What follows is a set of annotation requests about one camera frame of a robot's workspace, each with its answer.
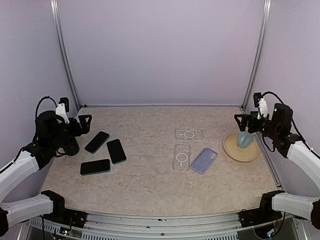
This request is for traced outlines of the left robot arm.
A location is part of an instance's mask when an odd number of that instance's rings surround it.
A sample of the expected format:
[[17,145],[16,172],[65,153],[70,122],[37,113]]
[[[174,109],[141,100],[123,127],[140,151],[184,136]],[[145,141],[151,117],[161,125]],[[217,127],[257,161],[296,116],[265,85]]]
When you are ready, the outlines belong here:
[[90,131],[92,116],[63,118],[53,110],[42,112],[35,118],[35,135],[32,142],[23,146],[17,156],[0,170],[0,234],[9,228],[38,216],[49,216],[63,223],[70,218],[65,199],[45,190],[35,197],[4,202],[7,195],[26,178],[42,170],[64,150],[67,156],[79,152],[77,137]]

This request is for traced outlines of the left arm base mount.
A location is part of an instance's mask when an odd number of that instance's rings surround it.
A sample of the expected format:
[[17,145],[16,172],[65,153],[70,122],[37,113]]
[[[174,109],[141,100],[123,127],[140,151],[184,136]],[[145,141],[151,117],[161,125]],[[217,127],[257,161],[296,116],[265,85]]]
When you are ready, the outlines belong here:
[[56,216],[53,213],[45,214],[46,220],[67,225],[70,227],[84,228],[88,214],[84,211],[78,211],[66,208],[63,215]]

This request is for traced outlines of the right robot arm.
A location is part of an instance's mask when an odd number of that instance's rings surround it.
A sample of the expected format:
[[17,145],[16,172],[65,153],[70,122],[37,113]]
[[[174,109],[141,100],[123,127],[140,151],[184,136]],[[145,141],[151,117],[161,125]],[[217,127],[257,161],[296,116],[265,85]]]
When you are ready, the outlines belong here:
[[[259,132],[271,139],[274,148],[284,158],[296,164],[317,187],[320,186],[320,159],[306,147],[301,136],[291,133],[293,110],[288,105],[276,103],[271,119],[258,111],[236,114],[234,119],[241,131],[248,129],[249,133]],[[289,213],[310,221],[316,229],[320,228],[319,197],[299,196],[279,190],[264,193],[255,212],[256,218],[266,222],[276,212]]]

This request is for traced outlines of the clear case with ring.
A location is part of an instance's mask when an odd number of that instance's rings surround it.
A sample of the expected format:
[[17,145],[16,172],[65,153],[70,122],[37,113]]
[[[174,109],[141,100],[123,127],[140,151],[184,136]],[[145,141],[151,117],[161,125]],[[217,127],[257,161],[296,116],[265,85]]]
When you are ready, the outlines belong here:
[[174,148],[172,168],[174,171],[187,172],[190,169],[191,148],[189,145],[177,144]]

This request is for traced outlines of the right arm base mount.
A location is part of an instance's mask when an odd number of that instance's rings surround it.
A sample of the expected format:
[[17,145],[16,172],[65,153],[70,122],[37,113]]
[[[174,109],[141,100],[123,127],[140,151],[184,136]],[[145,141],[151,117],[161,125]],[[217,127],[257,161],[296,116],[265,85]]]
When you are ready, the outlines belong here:
[[262,211],[260,208],[243,209],[238,215],[242,228],[280,220],[283,217],[279,211]]

